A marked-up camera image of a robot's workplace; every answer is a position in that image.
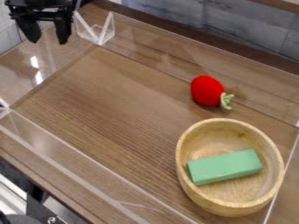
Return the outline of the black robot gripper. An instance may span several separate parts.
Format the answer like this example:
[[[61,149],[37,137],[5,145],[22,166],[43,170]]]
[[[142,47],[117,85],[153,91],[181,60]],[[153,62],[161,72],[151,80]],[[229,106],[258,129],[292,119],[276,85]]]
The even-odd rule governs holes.
[[[42,37],[38,21],[55,23],[57,36],[62,45],[71,35],[73,14],[78,0],[5,0],[10,17],[18,23],[25,36],[37,43]]]

